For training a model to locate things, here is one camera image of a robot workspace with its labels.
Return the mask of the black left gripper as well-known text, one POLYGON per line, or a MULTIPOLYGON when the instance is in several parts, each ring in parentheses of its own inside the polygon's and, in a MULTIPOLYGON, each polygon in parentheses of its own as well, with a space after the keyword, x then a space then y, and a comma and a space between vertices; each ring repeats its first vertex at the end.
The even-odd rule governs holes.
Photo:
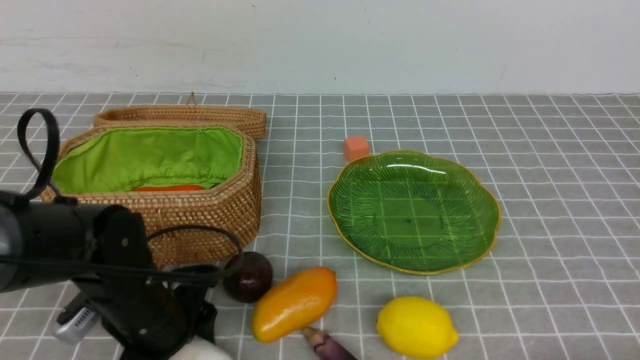
POLYGON ((217 308, 206 300, 218 282, 214 264, 169 271, 153 265, 82 264, 71 280, 82 306, 98 312, 121 344, 122 360, 169 360, 194 337, 217 345, 217 308))

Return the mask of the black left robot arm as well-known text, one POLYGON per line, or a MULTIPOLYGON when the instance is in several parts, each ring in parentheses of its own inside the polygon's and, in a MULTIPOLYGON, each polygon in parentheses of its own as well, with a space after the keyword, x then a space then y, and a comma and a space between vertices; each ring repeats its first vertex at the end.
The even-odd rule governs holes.
POLYGON ((1 264, 1 292, 71 280, 76 312, 98 314, 105 330, 124 348, 123 360, 177 360, 191 344, 215 344, 217 310, 206 290, 147 276, 110 275, 96 265, 154 271, 141 214, 121 205, 31 202, 1 205, 1 255, 19 264, 1 264))

